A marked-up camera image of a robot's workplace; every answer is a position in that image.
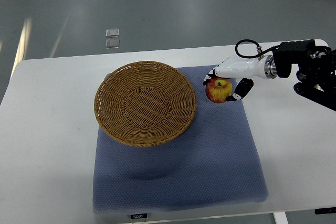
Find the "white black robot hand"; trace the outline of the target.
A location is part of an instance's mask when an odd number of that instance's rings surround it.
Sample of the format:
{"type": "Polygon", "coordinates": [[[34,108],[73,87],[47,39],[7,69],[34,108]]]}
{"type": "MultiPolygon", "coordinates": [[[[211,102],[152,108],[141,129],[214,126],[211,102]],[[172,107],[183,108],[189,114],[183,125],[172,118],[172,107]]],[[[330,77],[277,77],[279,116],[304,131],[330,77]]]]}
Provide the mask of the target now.
{"type": "Polygon", "coordinates": [[[227,101],[238,101],[243,99],[252,89],[253,77],[274,79],[277,76],[274,58],[271,55],[261,59],[241,58],[239,56],[227,57],[221,64],[214,67],[204,78],[206,85],[210,80],[219,77],[223,79],[239,79],[233,94],[229,95],[227,101]]]}

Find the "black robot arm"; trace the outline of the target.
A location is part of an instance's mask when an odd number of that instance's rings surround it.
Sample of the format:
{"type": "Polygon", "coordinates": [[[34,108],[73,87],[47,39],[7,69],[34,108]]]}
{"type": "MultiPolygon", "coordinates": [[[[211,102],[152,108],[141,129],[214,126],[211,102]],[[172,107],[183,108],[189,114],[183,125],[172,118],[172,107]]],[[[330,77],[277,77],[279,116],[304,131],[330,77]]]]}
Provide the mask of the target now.
{"type": "Polygon", "coordinates": [[[335,50],[315,40],[282,42],[272,51],[277,76],[287,78],[298,66],[296,94],[335,110],[335,50]]]}

